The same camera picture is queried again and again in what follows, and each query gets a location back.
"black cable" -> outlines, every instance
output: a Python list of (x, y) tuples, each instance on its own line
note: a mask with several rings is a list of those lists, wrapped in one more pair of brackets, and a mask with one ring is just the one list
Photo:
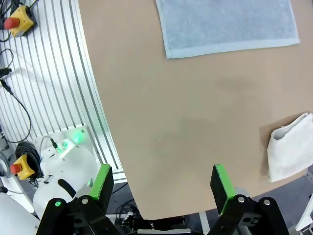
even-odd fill
[(22, 108), (25, 110), (25, 112), (26, 112), (26, 114), (27, 114), (27, 116), (28, 116), (28, 120), (29, 120), (29, 127), (28, 127), (27, 135), (26, 135), (22, 140), (19, 140), (19, 141), (10, 141), (10, 140), (8, 140), (8, 139), (3, 135), (2, 132), (1, 132), (1, 135), (2, 135), (2, 137), (3, 137), (6, 141), (8, 141), (9, 143), (20, 143), (20, 142), (26, 140), (26, 139), (28, 138), (28, 136), (30, 135), (30, 131), (31, 131), (31, 119), (30, 119), (30, 115), (29, 115), (27, 109), (25, 108), (25, 106), (15, 97), (15, 95), (14, 95), (12, 92), (9, 92), (9, 93), (16, 99), (16, 101), (17, 101), (17, 102), (22, 106)]
[(136, 206), (134, 206), (133, 204), (130, 204), (130, 202), (134, 201), (134, 199), (131, 199), (127, 202), (125, 202), (124, 204), (120, 205), (119, 207), (116, 208), (116, 216), (119, 215), (119, 221), (121, 222), (121, 215), (123, 212), (134, 212), (134, 213), (139, 213), (139, 210)]
[(20, 4), (22, 5), (20, 0), (11, 0), (11, 12), (10, 12), (10, 15), (12, 15), (16, 11), (16, 9), (19, 8)]
[(123, 187), (125, 187), (128, 183), (124, 184), (122, 187), (118, 188), (117, 190), (113, 191), (113, 193), (116, 193), (117, 191), (121, 190)]
[[(5, 74), (9, 74), (9, 72), (11, 71), (11, 69), (9, 68), (9, 66), (12, 64), (13, 60), (14, 60), (14, 54), (12, 52), (11, 49), (7, 48), (7, 49), (4, 49), (3, 51), (0, 52), (0, 55), (2, 55), (6, 50), (8, 50), (10, 53), (11, 53), (11, 56), (12, 56), (12, 60), (11, 62), (8, 64), (8, 66), (4, 69), (1, 69), (2, 71), (6, 70), (6, 72), (4, 72), (4, 74), (2, 75), (5, 75)], [(1, 133), (2, 137), (8, 141), (9, 143), (19, 143), (19, 142), (22, 142), (24, 140), (26, 140), (28, 138), (28, 136), (30, 135), (30, 131), (31, 131), (31, 119), (30, 119), (30, 115), (29, 115), (29, 112), (27, 111), (27, 109), (25, 108), (25, 106), (19, 101), (19, 99), (17, 99), (17, 97), (14, 95), (14, 93), (12, 92), (11, 88), (7, 85), (6, 81), (3, 80), (3, 79), (0, 79), (0, 83), (2, 84), (3, 88), (10, 93), (10, 95), (13, 96), (13, 98), (22, 106), (22, 108), (25, 110), (26, 114), (27, 114), (27, 117), (28, 117), (28, 120), (29, 120), (29, 127), (28, 127), (28, 131), (27, 131), (27, 134), (26, 136), (19, 140), (19, 141), (10, 141), (8, 140), (4, 135), (3, 133)]]
[(8, 8), (2, 13), (2, 17), (11, 9), (11, 5), (8, 6)]
[(38, 188), (37, 185), (33, 184), (32, 182), (28, 181), (34, 188)]
[(3, 17), (3, 16), (4, 16), (4, 13), (2, 13), (2, 10), (3, 10), (3, 4), (4, 4), (4, 2), (5, 2), (5, 0), (1, 0), (1, 1), (0, 1), (0, 4), (1, 4), (1, 6), (0, 6), (0, 13), (1, 13), (1, 17)]
[(14, 54), (13, 54), (13, 51), (11, 50), (11, 49), (9, 49), (9, 48), (7, 48), (7, 49), (4, 49), (3, 51), (1, 51), (0, 52), (0, 55), (2, 55), (2, 53), (4, 53), (6, 50), (8, 50), (10, 53), (11, 53), (11, 57), (12, 57), (12, 59), (11, 59), (11, 62), (8, 64), (8, 66), (6, 67), (7, 69), (10, 67), (10, 65), (13, 63), (13, 60), (14, 60)]
[(36, 185), (36, 179), (41, 178), (43, 176), (43, 173), (40, 168), (41, 161), (40, 156), (37, 152), (36, 147), (31, 142), (27, 141), (20, 142), (15, 150), (16, 159), (18, 159), (23, 154), (27, 154), (27, 164), (31, 169), (35, 171), (35, 177), (33, 181), (35, 186), (37, 187), (38, 185)]
[(38, 0), (34, 0), (34, 2), (29, 6), (29, 8), (32, 8), (36, 2), (38, 2)]
[(9, 33), (8, 37), (6, 39), (0, 39), (0, 43), (5, 43), (10, 39), (11, 33)]

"light blue towel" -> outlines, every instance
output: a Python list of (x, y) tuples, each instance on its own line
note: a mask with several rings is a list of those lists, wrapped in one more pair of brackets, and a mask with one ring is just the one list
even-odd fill
[(300, 43), (290, 0), (156, 0), (166, 57)]

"towel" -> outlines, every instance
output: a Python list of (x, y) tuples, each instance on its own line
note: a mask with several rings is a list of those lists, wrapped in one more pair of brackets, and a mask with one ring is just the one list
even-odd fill
[(293, 123), (274, 130), (268, 143), (271, 182), (286, 179), (313, 164), (313, 115), (304, 113)]
[(300, 43), (290, 0), (156, 0), (166, 58)]

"floor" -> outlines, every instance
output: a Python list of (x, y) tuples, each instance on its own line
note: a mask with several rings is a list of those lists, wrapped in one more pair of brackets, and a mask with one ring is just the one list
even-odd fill
[[(123, 184), (124, 183), (114, 185), (113, 190), (120, 188)], [(309, 196), (312, 192), (313, 183), (306, 176), (303, 176), (284, 186), (256, 196), (253, 199), (258, 201), (262, 197), (274, 198), (277, 201), (286, 226), (290, 228), (299, 221), (307, 203), (309, 202)], [(107, 213), (115, 214), (116, 208), (130, 199), (133, 199), (133, 196), (127, 185), (112, 195)], [(213, 209), (206, 211), (206, 215), (209, 225), (212, 228), (218, 219), (217, 210)], [(186, 224), (193, 231), (202, 232), (198, 213), (187, 215)]]

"connector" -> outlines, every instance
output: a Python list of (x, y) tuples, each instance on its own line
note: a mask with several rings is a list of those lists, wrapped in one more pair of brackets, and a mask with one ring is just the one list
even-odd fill
[(0, 192), (4, 192), (4, 193), (7, 193), (8, 192), (8, 189), (4, 186), (1, 186), (0, 187)]
[(7, 92), (9, 92), (10, 94), (12, 93), (11, 88), (8, 86), (8, 84), (6, 84), (6, 82), (3, 79), (0, 79), (0, 83)]
[(52, 146), (57, 149), (58, 148), (58, 144), (51, 138), (51, 143), (52, 143)]
[(0, 69), (0, 78), (8, 75), (12, 70), (10, 68)]

